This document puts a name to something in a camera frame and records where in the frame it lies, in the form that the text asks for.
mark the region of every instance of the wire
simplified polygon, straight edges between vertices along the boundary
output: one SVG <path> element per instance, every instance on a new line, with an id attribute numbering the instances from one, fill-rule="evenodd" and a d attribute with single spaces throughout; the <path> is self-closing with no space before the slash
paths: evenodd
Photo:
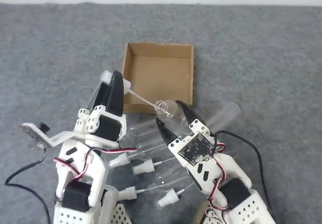
<path id="1" fill-rule="evenodd" d="M 262 185 L 263 185 L 263 189 L 264 189 L 264 195 L 265 195 L 265 199 L 266 199 L 266 202 L 267 202 L 267 206 L 268 206 L 268 210 L 270 212 L 270 214 L 272 215 L 273 217 L 273 211 L 272 211 L 272 206 L 271 206 L 271 202 L 270 202 L 270 199 L 269 199 L 269 196 L 268 196 L 268 191 L 267 191 L 267 188 L 266 188 L 266 184 L 265 184 L 265 178 L 264 178 L 264 168 L 263 168 L 263 162 L 262 162 L 262 157 L 261 157 L 261 154 L 260 152 L 258 151 L 258 149 L 255 147 L 255 145 L 253 145 L 251 142 L 249 142 L 248 140 L 238 136 L 237 134 L 234 134 L 232 132 L 229 132 L 229 131 L 225 131 L 225 130 L 221 130 L 221 131 L 218 131 L 214 134 L 214 139 L 215 139 L 215 144 L 217 143 L 217 136 L 221 133 L 224 133 L 224 134 L 227 134 L 227 135 L 230 135 L 232 137 L 235 137 L 241 141 L 243 141 L 244 143 L 248 144 L 249 146 L 251 146 L 256 154 L 257 154 L 257 157 L 258 157 L 258 161 L 259 161 L 259 165 L 260 165 L 260 174 L 261 174 L 261 181 L 262 181 Z"/>
<path id="2" fill-rule="evenodd" d="M 227 224 L 227 222 L 226 222 L 226 220 L 225 220 L 225 217 L 224 217 L 224 215 L 223 215 L 223 211 L 221 211 L 221 219 L 223 220 L 223 222 L 224 222 L 225 224 Z"/>
<path id="3" fill-rule="evenodd" d="M 51 224 L 51 220 L 50 220 L 50 214 L 49 214 L 49 210 L 48 210 L 48 206 L 46 204 L 46 202 L 44 201 L 44 199 L 36 192 L 34 191 L 33 189 L 29 188 L 29 187 L 26 187 L 26 186 L 23 186 L 23 185 L 20 185 L 20 184 L 12 184 L 12 183 L 9 183 L 15 176 L 17 176 L 18 174 L 20 174 L 21 172 L 27 170 L 27 169 L 30 169 L 38 164 L 40 164 L 41 162 L 44 161 L 45 157 L 47 155 L 47 149 L 44 148 L 44 156 L 36 161 L 36 162 L 33 162 L 31 164 L 28 164 L 26 166 L 23 166 L 22 168 L 18 169 L 17 171 L 15 171 L 14 173 L 12 173 L 5 181 L 5 186 L 12 186 L 12 187 L 16 187 L 16 188 L 20 188 L 20 189 L 23 189 L 23 190 L 26 190 L 30 193 L 32 193 L 38 200 L 40 200 L 40 202 L 42 203 L 42 205 L 44 206 L 44 209 L 45 209 L 45 212 L 46 212 L 46 217 L 47 217 L 47 222 L 48 224 Z"/>
<path id="4" fill-rule="evenodd" d="M 220 168 L 220 170 L 222 171 L 222 181 L 225 181 L 226 178 L 227 178 L 227 173 L 226 173 L 226 170 L 223 168 L 222 164 L 220 163 L 219 160 L 215 159 L 216 160 L 216 164 L 218 165 L 218 167 Z"/>
<path id="5" fill-rule="evenodd" d="M 106 153 L 106 154 L 115 154 L 115 153 L 131 153 L 131 152 L 135 152 L 136 148 L 128 147 L 128 148 L 120 148 L 118 150 L 105 150 L 105 149 L 99 148 L 99 147 L 91 147 L 86 153 L 85 164 L 84 164 L 83 170 L 78 175 L 75 176 L 75 179 L 79 180 L 86 173 L 87 168 L 89 166 L 89 163 L 87 162 L 87 159 L 91 155 L 91 152 L 95 151 L 95 150 L 101 151 L 101 152 Z"/>
<path id="6" fill-rule="evenodd" d="M 55 161 L 57 163 L 61 163 L 63 166 L 68 167 L 72 171 L 72 173 L 74 174 L 74 176 L 79 175 L 78 170 L 76 168 L 74 168 L 71 164 L 67 163 L 66 161 L 61 160 L 59 158 L 53 158 L 53 161 Z"/>
<path id="7" fill-rule="evenodd" d="M 219 221 L 220 223 L 222 223 L 222 221 L 218 218 L 218 216 L 217 216 L 217 214 L 215 213 L 215 211 L 214 211 L 214 209 L 212 208 L 212 207 L 208 207 L 208 208 L 206 208 L 206 210 L 205 210 L 205 215 L 206 215 L 206 217 L 208 217 L 208 218 L 213 218 L 213 219 L 215 219 L 215 220 L 217 220 L 217 221 Z"/>

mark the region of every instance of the cardboard tray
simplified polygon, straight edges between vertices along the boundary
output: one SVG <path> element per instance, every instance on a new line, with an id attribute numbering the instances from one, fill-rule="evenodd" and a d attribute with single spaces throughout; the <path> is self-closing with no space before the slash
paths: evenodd
<path id="1" fill-rule="evenodd" d="M 122 74 L 131 89 L 147 100 L 181 100 L 192 105 L 193 45 L 127 43 Z M 151 113 L 154 109 L 131 94 L 125 95 L 124 112 Z"/>

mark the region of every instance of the clear plastic tube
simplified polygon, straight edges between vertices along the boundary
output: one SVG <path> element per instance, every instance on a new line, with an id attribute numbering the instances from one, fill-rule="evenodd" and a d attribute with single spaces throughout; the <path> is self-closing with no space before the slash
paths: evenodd
<path id="1" fill-rule="evenodd" d="M 202 109 L 202 112 L 204 116 L 209 116 L 211 112 L 214 113 L 210 118 L 205 117 L 205 122 L 213 133 L 225 129 L 242 114 L 240 107 L 235 102 L 228 100 L 215 101 L 209 108 L 208 110 Z"/>
<path id="2" fill-rule="evenodd" d="M 169 182 L 166 182 L 164 184 L 160 184 L 160 185 L 156 185 L 156 186 L 150 186 L 146 189 L 141 189 L 141 190 L 137 190 L 137 193 L 141 193 L 141 192 L 144 192 L 144 191 L 153 191 L 153 190 L 158 190 L 158 189 L 168 189 L 182 181 L 185 181 L 185 180 L 189 180 L 189 176 L 183 176 L 183 177 L 180 177 L 180 178 L 177 178 L 175 180 L 172 180 L 172 181 L 169 181 Z"/>

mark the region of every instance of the black wire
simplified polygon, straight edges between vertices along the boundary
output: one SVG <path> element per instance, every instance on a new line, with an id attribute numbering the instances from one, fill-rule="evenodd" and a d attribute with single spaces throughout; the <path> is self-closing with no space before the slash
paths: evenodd
<path id="1" fill-rule="evenodd" d="M 226 222 L 226 220 L 225 220 L 225 217 L 223 216 L 223 210 L 221 211 L 221 219 L 223 220 L 223 222 L 224 222 L 225 224 L 227 224 L 227 222 Z"/>
<path id="2" fill-rule="evenodd" d="M 50 220 L 50 214 L 49 214 L 49 210 L 48 210 L 48 206 L 46 204 L 46 202 L 44 201 L 44 199 L 36 192 L 34 191 L 33 189 L 29 188 L 29 187 L 26 187 L 26 186 L 23 186 L 23 185 L 19 185 L 19 184 L 12 184 L 12 183 L 9 183 L 15 176 L 17 176 L 18 174 L 20 174 L 21 172 L 27 170 L 27 169 L 30 169 L 32 167 L 34 167 L 35 165 L 38 165 L 40 164 L 41 162 L 44 161 L 45 157 L 47 155 L 47 150 L 44 149 L 44 156 L 42 159 L 36 161 L 36 162 L 33 162 L 31 164 L 28 164 L 26 166 L 23 166 L 22 168 L 18 169 L 17 171 L 15 171 L 13 174 L 11 174 L 5 181 L 5 186 L 12 186 L 12 187 L 17 187 L 17 188 L 20 188 L 20 189 L 23 189 L 23 190 L 26 190 L 30 193 L 32 193 L 38 200 L 40 200 L 40 202 L 43 204 L 44 206 L 44 209 L 45 209 L 45 212 L 46 212 L 46 217 L 47 217 L 47 222 L 48 224 L 51 224 L 51 220 Z"/>
<path id="3" fill-rule="evenodd" d="M 267 202 L 267 206 L 268 206 L 268 211 L 270 212 L 270 214 L 272 215 L 273 217 L 273 211 L 272 211 L 272 206 L 271 206 L 271 202 L 270 202 L 270 199 L 269 199 L 269 196 L 268 196 L 268 192 L 267 192 L 267 188 L 266 188 L 266 184 L 265 184 L 265 179 L 264 179 L 264 170 L 263 170 L 263 162 L 262 162 L 262 157 L 261 157 L 261 154 L 260 152 L 258 151 L 258 149 L 255 147 L 255 145 L 253 145 L 251 142 L 249 142 L 248 140 L 238 136 L 237 134 L 234 134 L 232 132 L 228 132 L 228 131 L 225 131 L 225 130 L 221 130 L 221 131 L 218 131 L 216 132 L 213 137 L 215 139 L 215 146 L 217 144 L 217 136 L 221 133 L 225 133 L 227 135 L 230 135 L 232 137 L 235 137 L 241 141 L 243 141 L 244 143 L 248 144 L 249 146 L 251 146 L 256 154 L 257 154 L 257 157 L 258 157 L 258 161 L 259 161 L 259 164 L 260 164 L 260 174 L 261 174 L 261 180 L 262 180 L 262 185 L 263 185 L 263 189 L 264 189 L 264 195 L 265 195 L 265 199 L 266 199 L 266 202 Z"/>

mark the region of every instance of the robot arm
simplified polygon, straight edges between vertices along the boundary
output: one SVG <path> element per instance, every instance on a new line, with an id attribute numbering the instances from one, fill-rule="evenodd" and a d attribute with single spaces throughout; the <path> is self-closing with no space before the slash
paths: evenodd
<path id="1" fill-rule="evenodd" d="M 118 141 L 126 133 L 123 89 L 123 76 L 118 71 L 111 75 L 108 84 L 101 81 L 88 107 L 78 111 L 73 131 L 49 138 L 46 135 L 49 127 L 45 124 L 22 125 L 40 148 L 62 144 L 59 157 L 54 159 L 58 173 L 54 223 L 110 222 L 110 208 L 114 209 L 117 200 L 110 198 L 115 195 L 112 190 L 103 196 L 109 169 L 97 150 L 108 152 L 102 149 L 104 146 L 119 148 Z M 83 176 L 92 179 L 92 183 L 82 182 Z"/>
<path id="2" fill-rule="evenodd" d="M 275 224 L 257 191 L 251 189 L 251 180 L 233 158 L 212 153 L 217 142 L 203 120 L 185 103 L 177 101 L 177 104 L 183 109 L 193 135 L 180 139 L 159 119 L 158 129 L 200 191 L 209 196 L 218 219 L 226 224 Z"/>

